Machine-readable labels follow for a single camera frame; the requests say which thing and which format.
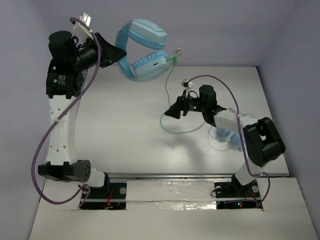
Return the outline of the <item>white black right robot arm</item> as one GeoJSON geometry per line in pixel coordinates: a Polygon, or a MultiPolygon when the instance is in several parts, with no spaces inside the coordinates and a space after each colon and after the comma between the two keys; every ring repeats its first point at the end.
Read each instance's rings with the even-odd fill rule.
{"type": "Polygon", "coordinates": [[[238,133],[239,140],[244,145],[242,151],[245,163],[232,175],[229,182],[216,185],[217,198],[243,198],[257,177],[264,174],[264,167],[286,150],[272,119],[254,119],[232,113],[218,105],[216,92],[211,85],[202,85],[197,97],[183,91],[164,114],[180,119],[188,112],[201,113],[204,121],[212,127],[238,133]]]}

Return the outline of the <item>light blue headphones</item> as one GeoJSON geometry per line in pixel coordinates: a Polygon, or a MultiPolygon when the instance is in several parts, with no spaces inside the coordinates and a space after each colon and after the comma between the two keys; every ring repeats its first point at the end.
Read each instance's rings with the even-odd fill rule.
{"type": "Polygon", "coordinates": [[[138,59],[127,55],[116,62],[121,74],[133,82],[153,81],[170,68],[169,55],[164,52],[168,34],[156,23],[142,18],[127,21],[117,32],[115,46],[129,53],[128,42],[132,41],[139,50],[138,59]]]}

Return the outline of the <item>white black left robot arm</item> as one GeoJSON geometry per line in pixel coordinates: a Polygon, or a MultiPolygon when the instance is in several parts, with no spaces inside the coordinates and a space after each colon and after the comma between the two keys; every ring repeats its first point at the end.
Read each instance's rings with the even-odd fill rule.
{"type": "Polygon", "coordinates": [[[68,31],[49,36],[52,59],[46,78],[46,95],[50,106],[49,149],[44,164],[37,167],[40,176],[57,182],[79,182],[93,188],[100,197],[111,193],[106,173],[92,167],[89,160],[80,160],[76,153],[76,118],[84,82],[91,67],[106,68],[126,51],[108,43],[98,32],[83,44],[68,31]]]}

